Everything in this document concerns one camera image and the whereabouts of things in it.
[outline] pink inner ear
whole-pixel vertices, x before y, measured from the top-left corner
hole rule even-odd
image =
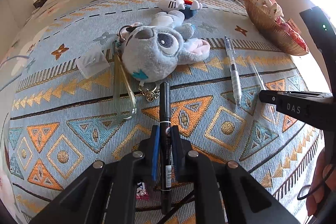
[[[191,53],[202,55],[206,52],[209,52],[210,44],[205,40],[197,39],[193,41],[188,50]]]

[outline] screw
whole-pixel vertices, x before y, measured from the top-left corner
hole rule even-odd
[[[236,169],[238,167],[238,163],[236,163],[234,160],[230,160],[228,163],[227,163],[227,166],[229,166],[230,168],[232,169]]]
[[[188,152],[188,155],[189,155],[189,157],[196,158],[196,157],[198,157],[198,152],[195,151],[195,150],[190,150]]]
[[[96,160],[93,164],[92,164],[93,168],[95,169],[99,169],[102,168],[104,166],[104,163],[100,160]]]
[[[134,158],[141,158],[143,156],[143,153],[141,151],[134,151],[133,157]]]

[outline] plush toy nose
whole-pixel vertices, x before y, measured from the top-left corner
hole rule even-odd
[[[137,32],[135,38],[137,39],[150,39],[154,36],[152,29],[143,29],[140,32]]]

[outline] gold ribbed bowl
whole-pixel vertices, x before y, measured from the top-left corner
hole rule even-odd
[[[275,46],[291,55],[302,56],[309,53],[297,44],[292,37],[274,22],[262,9],[253,4],[252,0],[244,0],[247,14],[258,31]]]

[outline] clear ballpoint pen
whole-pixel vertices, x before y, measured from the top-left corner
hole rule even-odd
[[[227,57],[229,58],[229,63],[230,63],[233,97],[236,101],[236,104],[240,105],[241,100],[242,100],[242,88],[240,86],[239,74],[237,71],[235,58],[234,58],[235,49],[233,47],[231,39],[227,37],[224,37],[224,45],[225,45]]]

